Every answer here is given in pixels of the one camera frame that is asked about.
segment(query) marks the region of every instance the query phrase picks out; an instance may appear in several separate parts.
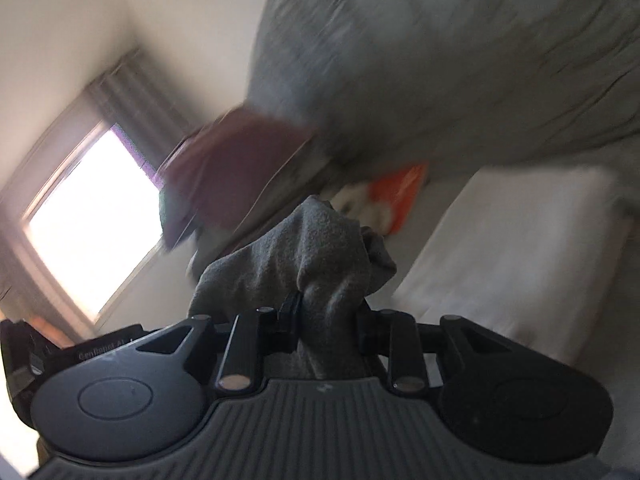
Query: red cloth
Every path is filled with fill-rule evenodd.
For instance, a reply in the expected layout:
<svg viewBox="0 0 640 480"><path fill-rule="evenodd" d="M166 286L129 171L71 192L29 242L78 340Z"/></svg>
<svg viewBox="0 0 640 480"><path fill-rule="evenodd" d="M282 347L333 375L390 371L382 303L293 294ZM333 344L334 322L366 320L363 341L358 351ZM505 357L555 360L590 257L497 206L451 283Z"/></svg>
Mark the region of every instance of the red cloth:
<svg viewBox="0 0 640 480"><path fill-rule="evenodd" d="M280 167L311 136L302 128L239 107L187 137L158 173L198 223L233 230ZM176 215L170 231L189 219Z"/></svg>
<svg viewBox="0 0 640 480"><path fill-rule="evenodd" d="M383 176L369 184L369 197L374 202L386 202L394 219L389 234L397 233L404 225L427 177L427 164L418 164L405 170Z"/></svg>

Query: curtain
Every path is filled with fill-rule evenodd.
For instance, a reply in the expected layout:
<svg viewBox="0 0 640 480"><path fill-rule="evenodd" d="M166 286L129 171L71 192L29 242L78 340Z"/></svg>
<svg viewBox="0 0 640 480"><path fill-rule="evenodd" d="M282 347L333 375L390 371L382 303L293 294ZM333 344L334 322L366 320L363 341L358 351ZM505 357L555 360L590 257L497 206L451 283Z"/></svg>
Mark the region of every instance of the curtain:
<svg viewBox="0 0 640 480"><path fill-rule="evenodd" d="M136 159L153 177L199 121L139 48L96 78L87 93Z"/></svg>

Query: window frame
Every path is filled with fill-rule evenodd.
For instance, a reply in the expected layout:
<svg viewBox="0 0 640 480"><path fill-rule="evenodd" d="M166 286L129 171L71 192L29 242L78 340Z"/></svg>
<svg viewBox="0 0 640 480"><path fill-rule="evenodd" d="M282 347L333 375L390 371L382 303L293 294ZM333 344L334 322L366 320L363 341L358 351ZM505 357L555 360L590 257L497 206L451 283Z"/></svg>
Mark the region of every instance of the window frame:
<svg viewBox="0 0 640 480"><path fill-rule="evenodd" d="M100 327L117 309L134 284L162 253L161 240L151 248L127 279L113 293L94 320L78 306L44 264L27 236L29 222L56 186L79 164L82 156L113 127L81 94L51 124L0 190L5 216L0 229L31 280L81 339L97 336Z"/></svg>

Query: window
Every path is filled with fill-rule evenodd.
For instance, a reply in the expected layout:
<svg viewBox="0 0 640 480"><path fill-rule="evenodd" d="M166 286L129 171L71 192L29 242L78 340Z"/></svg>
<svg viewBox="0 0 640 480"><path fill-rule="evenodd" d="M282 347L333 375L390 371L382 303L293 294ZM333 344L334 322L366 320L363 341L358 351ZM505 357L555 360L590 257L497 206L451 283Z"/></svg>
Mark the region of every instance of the window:
<svg viewBox="0 0 640 480"><path fill-rule="evenodd" d="M47 190L25 232L91 320L161 238L158 189L112 128Z"/></svg>

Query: orange bag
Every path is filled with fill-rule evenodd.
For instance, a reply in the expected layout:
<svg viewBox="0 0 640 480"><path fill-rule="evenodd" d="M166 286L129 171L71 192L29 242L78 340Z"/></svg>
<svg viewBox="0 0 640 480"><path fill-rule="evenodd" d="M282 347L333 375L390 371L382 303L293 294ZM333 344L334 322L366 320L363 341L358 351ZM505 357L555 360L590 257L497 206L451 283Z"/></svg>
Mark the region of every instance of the orange bag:
<svg viewBox="0 0 640 480"><path fill-rule="evenodd" d="M369 184L369 198L374 202L387 202L393 211L389 234L398 232L404 224L427 177L427 170L427 164L419 164L388 174Z"/></svg>

